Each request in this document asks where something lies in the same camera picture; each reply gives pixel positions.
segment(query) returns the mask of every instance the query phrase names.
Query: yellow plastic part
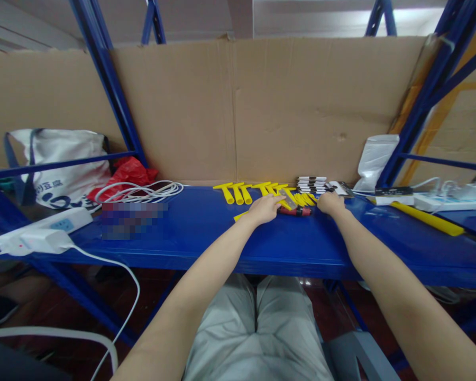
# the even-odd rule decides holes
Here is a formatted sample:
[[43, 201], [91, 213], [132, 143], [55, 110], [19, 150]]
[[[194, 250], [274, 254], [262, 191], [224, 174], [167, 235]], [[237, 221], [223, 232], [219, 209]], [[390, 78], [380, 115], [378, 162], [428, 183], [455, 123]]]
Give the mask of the yellow plastic part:
[[226, 202], [229, 205], [234, 203], [234, 198], [231, 195], [229, 189], [227, 189], [230, 185], [233, 185], [233, 183], [220, 184], [213, 187], [213, 189], [222, 189], [222, 192], [224, 192], [224, 197], [226, 198]]
[[309, 193], [308, 196], [309, 196], [312, 200], [314, 200], [314, 202], [315, 202], [316, 204], [317, 204], [317, 202], [319, 201], [319, 200], [317, 199], [317, 197], [314, 196], [312, 193]]
[[249, 211], [246, 211], [246, 212], [243, 212], [242, 214], [239, 214], [239, 215], [233, 217], [233, 218], [234, 218], [234, 222], [238, 222], [238, 220], [239, 220], [244, 214], [246, 214], [246, 213], [248, 213], [248, 212], [249, 212]]
[[312, 201], [308, 193], [302, 193], [301, 196], [303, 197], [303, 201], [305, 201], [308, 206], [316, 206], [316, 204], [314, 204], [314, 201]]
[[290, 207], [289, 204], [287, 202], [285, 202], [284, 200], [280, 200], [277, 204], [282, 205], [287, 210], [292, 210], [292, 207]]
[[305, 200], [303, 200], [303, 197], [301, 196], [301, 194], [297, 193], [294, 195], [294, 197], [296, 199], [296, 203], [299, 206], [307, 206], [307, 203], [305, 202]]
[[250, 196], [249, 191], [247, 188], [250, 188], [252, 185], [247, 184], [247, 185], [242, 185], [240, 187], [240, 190], [242, 191], [243, 194], [243, 199], [245, 200], [245, 204], [250, 205], [252, 204], [252, 197]]
[[256, 184], [256, 185], [252, 185], [252, 188], [258, 188], [261, 191], [261, 194], [263, 196], [266, 196], [268, 194], [268, 191], [266, 190], [265, 187], [270, 184], [271, 182]]
[[284, 191], [286, 191], [287, 196], [288, 196], [296, 205], [298, 205], [298, 202], [296, 201], [295, 197], [292, 195], [291, 190], [296, 190], [296, 188], [284, 188]]
[[243, 184], [244, 183], [238, 183], [238, 184], [229, 185], [228, 187], [233, 189], [234, 199], [236, 200], [237, 205], [243, 205], [243, 197], [242, 197], [242, 194], [240, 193], [240, 187]]
[[404, 213], [409, 214], [410, 216], [422, 222], [425, 222], [427, 225], [430, 225], [433, 228], [436, 228], [438, 230], [441, 230], [442, 232], [445, 232], [446, 234], [451, 235], [452, 237], [457, 237], [458, 235], [464, 232], [464, 228], [460, 226], [452, 224], [451, 222], [443, 220], [434, 215], [419, 211], [418, 209], [414, 209], [413, 207], [400, 204], [397, 201], [392, 202], [391, 206], [403, 211]]
[[274, 194], [274, 195], [278, 196], [279, 193], [274, 188], [277, 185], [279, 185], [279, 183], [271, 183], [270, 185], [267, 185], [265, 188], [268, 191], [268, 193], [271, 193], [271, 194]]

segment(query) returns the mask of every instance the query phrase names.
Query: floor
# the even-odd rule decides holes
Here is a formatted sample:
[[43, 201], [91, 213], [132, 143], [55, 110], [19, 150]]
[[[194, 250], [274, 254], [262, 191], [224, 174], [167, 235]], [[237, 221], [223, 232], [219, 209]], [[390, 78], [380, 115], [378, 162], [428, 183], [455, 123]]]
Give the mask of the floor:
[[[103, 299], [125, 318], [135, 298], [135, 286], [130, 277], [121, 280], [95, 281], [98, 266], [77, 266], [76, 269], [95, 287]], [[140, 333], [169, 283], [174, 271], [155, 269], [134, 269], [140, 284], [141, 296], [129, 326]], [[343, 333], [358, 327], [353, 314], [340, 292], [329, 294], [320, 279], [303, 278], [304, 288], [312, 300], [314, 315], [325, 341], [334, 339]], [[395, 352], [398, 345], [372, 295], [356, 282], [345, 282], [345, 287], [356, 304], [370, 332], [378, 345], [387, 355]], [[96, 321], [86, 310], [79, 306], [64, 290], [53, 285], [45, 294], [42, 303], [29, 325], [47, 325], [61, 328], [78, 329], [104, 334], [113, 338], [110, 332]], [[53, 352], [48, 363], [73, 375], [74, 380], [90, 380], [105, 350], [96, 343], [81, 340], [22, 337], [17, 347], [32, 354]], [[122, 361], [129, 348], [118, 341], [117, 351]], [[104, 363], [97, 380], [109, 380], [111, 377], [109, 360]], [[400, 374], [403, 381], [416, 380], [410, 368]]]

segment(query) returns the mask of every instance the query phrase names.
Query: hand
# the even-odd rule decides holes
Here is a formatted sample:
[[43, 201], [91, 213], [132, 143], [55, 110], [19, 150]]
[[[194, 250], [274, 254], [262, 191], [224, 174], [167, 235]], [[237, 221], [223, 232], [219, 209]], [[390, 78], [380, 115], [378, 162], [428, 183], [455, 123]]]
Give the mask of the hand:
[[344, 199], [339, 197], [335, 192], [326, 192], [319, 197], [317, 207], [323, 213], [334, 216], [336, 213], [345, 211]]
[[280, 205], [277, 203], [285, 198], [285, 196], [267, 194], [257, 199], [250, 206], [249, 212], [244, 214], [240, 221], [250, 221], [254, 226], [270, 222], [277, 217], [277, 209], [280, 208]]

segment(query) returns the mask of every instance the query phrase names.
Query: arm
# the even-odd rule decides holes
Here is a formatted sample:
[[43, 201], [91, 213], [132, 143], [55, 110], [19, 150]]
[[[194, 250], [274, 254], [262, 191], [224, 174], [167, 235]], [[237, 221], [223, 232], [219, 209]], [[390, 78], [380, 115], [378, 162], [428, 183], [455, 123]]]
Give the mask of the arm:
[[222, 234], [187, 270], [120, 365], [113, 381], [181, 380], [194, 337], [210, 302], [226, 282], [254, 229], [277, 216], [267, 195]]
[[418, 379], [476, 381], [476, 345], [411, 270], [354, 218], [336, 194], [323, 194], [317, 206], [340, 228], [351, 261]]

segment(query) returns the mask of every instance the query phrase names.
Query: khaki pants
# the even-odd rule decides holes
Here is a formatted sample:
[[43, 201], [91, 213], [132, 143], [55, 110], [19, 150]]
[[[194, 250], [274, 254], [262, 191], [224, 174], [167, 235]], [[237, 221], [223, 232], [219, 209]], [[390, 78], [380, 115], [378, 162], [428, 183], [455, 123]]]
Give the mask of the khaki pants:
[[[233, 368], [238, 362], [241, 368]], [[231, 274], [203, 316], [184, 380], [220, 379], [221, 374], [242, 379], [237, 374], [229, 377], [231, 368], [235, 373], [240, 369], [249, 376], [266, 376], [249, 369], [254, 364], [273, 374], [272, 368], [280, 366], [286, 378], [290, 374], [296, 379], [332, 379], [312, 303], [297, 278], [268, 276], [258, 285], [255, 298], [245, 276]]]

